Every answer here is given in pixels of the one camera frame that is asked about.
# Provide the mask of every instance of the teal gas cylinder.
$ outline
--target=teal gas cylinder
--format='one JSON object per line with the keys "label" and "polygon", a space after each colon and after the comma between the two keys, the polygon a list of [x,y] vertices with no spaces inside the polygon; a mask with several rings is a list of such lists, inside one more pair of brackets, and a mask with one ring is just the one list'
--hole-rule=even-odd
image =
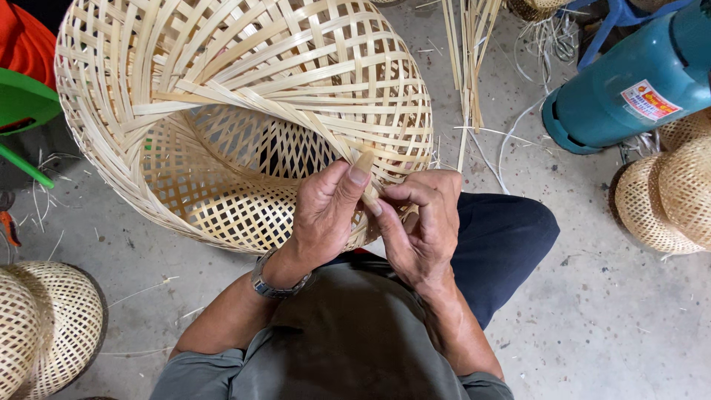
{"label": "teal gas cylinder", "polygon": [[653,20],[546,98],[562,148],[591,154],[711,107],[711,0]]}

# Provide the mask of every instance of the concrete floor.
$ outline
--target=concrete floor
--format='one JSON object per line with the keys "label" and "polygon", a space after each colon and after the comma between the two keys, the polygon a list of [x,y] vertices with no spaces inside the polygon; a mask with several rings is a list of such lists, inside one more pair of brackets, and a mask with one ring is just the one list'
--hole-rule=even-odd
{"label": "concrete floor", "polygon": [[[451,127],[461,125],[461,107],[451,77],[442,10],[439,4],[417,11],[414,6],[411,1],[382,12],[411,45],[429,83],[435,130],[442,135],[442,161],[456,165],[461,132]],[[481,111],[486,126],[493,129],[509,129],[518,114],[545,94],[541,87],[521,80],[511,63],[520,26],[502,11],[496,40],[489,43],[481,69]],[[416,53],[433,48],[428,39],[442,48],[444,57]],[[535,60],[520,55],[527,73],[537,73]],[[550,87],[573,75],[573,65],[554,61]],[[521,120],[515,135],[557,147],[543,137],[538,111],[533,114]],[[64,129],[58,118],[43,131],[63,137],[63,145],[70,147]],[[496,163],[502,136],[482,133],[479,138],[486,156]],[[664,263],[662,254],[642,246],[615,224],[607,206],[607,185],[621,166],[617,148],[583,157],[510,142],[513,146],[506,145],[502,163],[510,192],[543,202],[561,228],[550,254],[486,330],[516,398],[706,398],[711,389],[707,287],[711,256],[674,256]],[[51,142],[42,145],[48,147],[45,152],[57,148]],[[28,214],[29,218],[21,227],[23,247],[15,259],[46,260],[64,230],[52,259],[93,274],[109,304],[166,277],[179,278],[111,307],[101,354],[81,378],[52,399],[146,399],[169,352],[151,350],[174,345],[197,313],[181,316],[207,305],[229,282],[249,271],[255,257],[218,250],[150,222],[118,197],[85,160],[63,160],[56,168],[72,181],[56,179],[51,193],[57,207],[49,208],[45,233],[30,220],[37,219],[32,193],[17,189],[12,213],[18,220]],[[467,152],[464,174],[466,191],[501,192],[477,151]],[[37,196],[44,213],[46,195]],[[0,259],[5,255],[0,248]]]}

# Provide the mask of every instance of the knee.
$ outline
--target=knee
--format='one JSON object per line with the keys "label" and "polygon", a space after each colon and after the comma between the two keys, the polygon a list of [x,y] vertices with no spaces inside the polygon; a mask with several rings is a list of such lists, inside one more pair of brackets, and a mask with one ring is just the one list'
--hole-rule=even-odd
{"label": "knee", "polygon": [[520,198],[516,207],[520,226],[530,234],[534,241],[544,241],[553,246],[560,233],[555,215],[548,207],[536,200]]}

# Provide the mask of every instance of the metal watch band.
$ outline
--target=metal watch band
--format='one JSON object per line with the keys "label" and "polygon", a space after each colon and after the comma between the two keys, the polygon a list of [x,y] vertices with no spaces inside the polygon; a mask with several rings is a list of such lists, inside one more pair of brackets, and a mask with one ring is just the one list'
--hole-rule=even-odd
{"label": "metal watch band", "polygon": [[272,256],[276,251],[278,250],[277,247],[272,247],[269,249],[258,261],[257,265],[255,266],[255,269],[252,270],[252,287],[255,289],[257,293],[259,293],[262,296],[265,296],[266,298],[273,298],[273,299],[284,299],[289,297],[290,295],[294,295],[301,288],[306,285],[306,282],[309,280],[311,277],[311,273],[309,272],[306,276],[304,276],[299,283],[297,283],[293,288],[291,289],[276,289],[270,286],[268,283],[264,281],[264,277],[262,277],[262,270],[264,269],[264,265],[267,263],[269,260],[269,257]]}

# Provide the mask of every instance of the man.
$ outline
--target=man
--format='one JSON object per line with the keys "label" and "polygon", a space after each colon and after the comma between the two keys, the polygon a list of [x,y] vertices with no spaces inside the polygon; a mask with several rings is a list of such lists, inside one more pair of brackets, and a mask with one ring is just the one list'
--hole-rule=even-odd
{"label": "man", "polygon": [[[366,204],[387,262],[338,256],[372,164],[301,183],[292,236],[188,327],[151,399],[513,398],[482,329],[550,250],[555,218],[460,193],[456,172],[415,172]],[[419,215],[400,223],[405,202]]]}

